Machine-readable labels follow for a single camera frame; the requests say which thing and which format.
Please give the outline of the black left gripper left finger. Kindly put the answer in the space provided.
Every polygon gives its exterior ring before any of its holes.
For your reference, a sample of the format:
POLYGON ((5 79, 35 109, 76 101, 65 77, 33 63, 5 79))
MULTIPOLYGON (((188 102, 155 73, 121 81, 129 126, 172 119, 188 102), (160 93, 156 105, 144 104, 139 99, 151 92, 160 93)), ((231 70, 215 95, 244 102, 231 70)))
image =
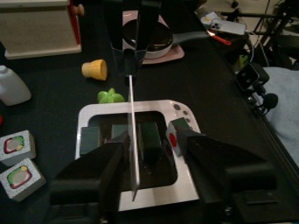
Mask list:
POLYGON ((124 132, 76 159, 51 184, 49 224, 116 224, 128 164, 124 132))

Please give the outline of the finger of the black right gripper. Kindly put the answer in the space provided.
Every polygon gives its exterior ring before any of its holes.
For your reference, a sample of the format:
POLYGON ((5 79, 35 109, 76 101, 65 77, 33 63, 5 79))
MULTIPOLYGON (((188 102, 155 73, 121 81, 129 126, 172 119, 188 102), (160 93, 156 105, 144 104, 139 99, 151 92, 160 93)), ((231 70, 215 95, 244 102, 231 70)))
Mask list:
POLYGON ((112 44, 117 50, 123 49, 123 0, 111 0, 111 31, 112 44))
POLYGON ((159 19, 162 0, 140 0, 136 18, 135 49, 147 49, 159 19))

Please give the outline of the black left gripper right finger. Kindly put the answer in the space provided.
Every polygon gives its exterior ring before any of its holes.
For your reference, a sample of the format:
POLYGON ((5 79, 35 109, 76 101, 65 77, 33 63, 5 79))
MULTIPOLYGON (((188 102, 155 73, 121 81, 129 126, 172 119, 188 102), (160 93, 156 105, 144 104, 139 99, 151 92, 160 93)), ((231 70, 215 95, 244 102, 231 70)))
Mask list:
POLYGON ((178 144, 184 158, 192 158, 218 185, 219 196, 231 200, 239 194, 247 203, 275 203, 276 189, 272 164, 248 150, 195 132, 176 130, 178 144))

